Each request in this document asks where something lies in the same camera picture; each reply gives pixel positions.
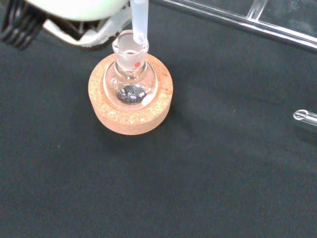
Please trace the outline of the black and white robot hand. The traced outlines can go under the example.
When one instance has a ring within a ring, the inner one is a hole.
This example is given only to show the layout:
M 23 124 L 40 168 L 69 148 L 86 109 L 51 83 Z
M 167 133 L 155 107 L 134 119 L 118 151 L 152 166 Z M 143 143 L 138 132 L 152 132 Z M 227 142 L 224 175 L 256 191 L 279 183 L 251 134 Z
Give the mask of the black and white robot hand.
M 97 51 L 131 19 L 128 0 L 2 0 L 0 40 L 24 50 L 43 31 L 67 45 Z

